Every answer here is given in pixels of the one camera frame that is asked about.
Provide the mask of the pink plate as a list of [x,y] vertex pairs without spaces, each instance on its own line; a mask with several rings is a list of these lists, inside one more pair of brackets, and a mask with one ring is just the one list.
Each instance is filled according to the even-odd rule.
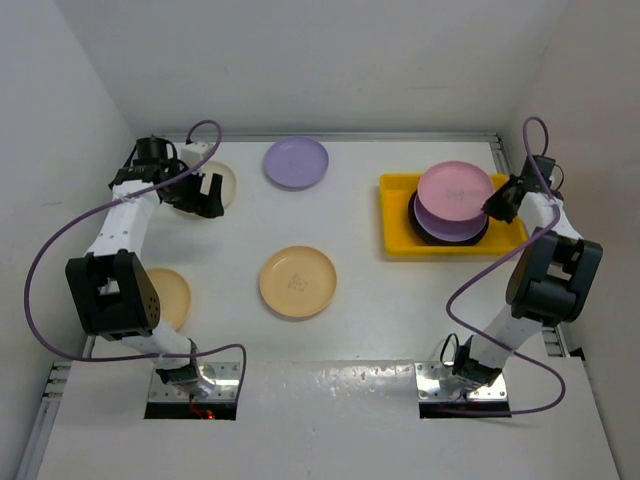
[[416,189],[421,205],[447,221],[469,221],[483,214],[485,201],[494,193],[491,177],[479,167],[447,161],[430,167]]

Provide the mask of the dark-rimmed plate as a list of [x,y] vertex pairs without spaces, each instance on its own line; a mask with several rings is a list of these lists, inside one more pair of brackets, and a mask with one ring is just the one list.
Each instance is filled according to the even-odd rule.
[[445,242],[445,241],[441,241],[438,240],[432,236],[430,236],[427,232],[425,232],[417,223],[416,218],[414,217],[414,213],[413,213],[413,209],[412,209],[412,200],[413,200],[413,196],[416,195],[416,192],[413,192],[409,202],[408,202],[408,219],[409,219],[409,223],[410,226],[412,228],[412,230],[414,231],[414,233],[424,242],[426,242],[428,245],[432,245],[432,246],[474,246],[476,244],[478,244],[483,237],[485,236],[485,234],[487,233],[488,229],[489,229],[489,225],[488,225],[488,229],[486,230],[486,233],[482,236],[482,237],[476,237],[471,239],[470,241],[464,241],[461,243],[449,243],[449,242]]

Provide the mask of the yellow plate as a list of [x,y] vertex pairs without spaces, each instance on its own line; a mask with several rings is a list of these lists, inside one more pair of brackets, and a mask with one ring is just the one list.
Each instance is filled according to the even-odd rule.
[[324,310],[337,289],[334,263],[310,246],[290,246],[274,253],[258,279],[261,297],[274,312],[292,319],[312,317]]
[[178,272],[168,268],[146,270],[158,296],[162,318],[176,331],[188,320],[192,306],[191,288]]

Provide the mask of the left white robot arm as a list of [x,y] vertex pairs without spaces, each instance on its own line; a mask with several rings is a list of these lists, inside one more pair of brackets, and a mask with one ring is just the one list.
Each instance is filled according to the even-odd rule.
[[200,170],[216,148],[189,141],[180,152],[163,138],[137,140],[134,159],[109,185],[114,204],[96,240],[65,268],[84,331],[151,355],[161,381],[192,396],[211,393],[215,380],[195,359],[196,344],[164,318],[139,255],[162,203],[202,218],[223,215],[222,175]]

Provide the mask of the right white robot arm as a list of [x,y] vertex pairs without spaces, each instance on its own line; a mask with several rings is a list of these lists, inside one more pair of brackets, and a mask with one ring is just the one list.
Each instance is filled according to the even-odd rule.
[[544,327],[571,323],[581,314],[603,257],[569,222],[556,191],[548,198],[556,161],[535,155],[483,205],[489,217],[525,225],[529,240],[509,278],[506,306],[479,333],[456,349],[452,375],[466,389],[489,386],[507,360]]

